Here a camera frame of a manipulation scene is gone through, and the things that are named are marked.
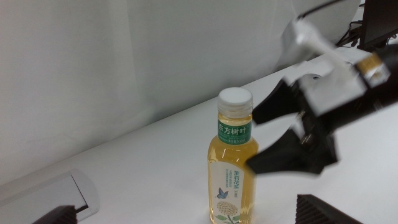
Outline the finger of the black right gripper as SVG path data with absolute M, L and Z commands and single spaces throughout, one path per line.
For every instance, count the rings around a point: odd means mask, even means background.
M 325 166 L 324 138 L 309 134 L 300 139 L 288 130 L 274 144 L 250 157 L 246 165 L 255 174 L 274 172 L 306 172 L 320 174 Z
M 256 124 L 263 124 L 300 110 L 297 91 L 281 79 L 271 93 L 253 109 L 252 119 Z

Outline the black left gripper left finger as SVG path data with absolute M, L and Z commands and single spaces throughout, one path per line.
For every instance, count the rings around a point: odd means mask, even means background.
M 77 224 L 77 214 L 73 205 L 62 205 L 49 211 L 32 224 Z

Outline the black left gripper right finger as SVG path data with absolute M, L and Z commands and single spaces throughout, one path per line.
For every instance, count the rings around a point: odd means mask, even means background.
M 311 194 L 298 194 L 295 224 L 362 224 Z

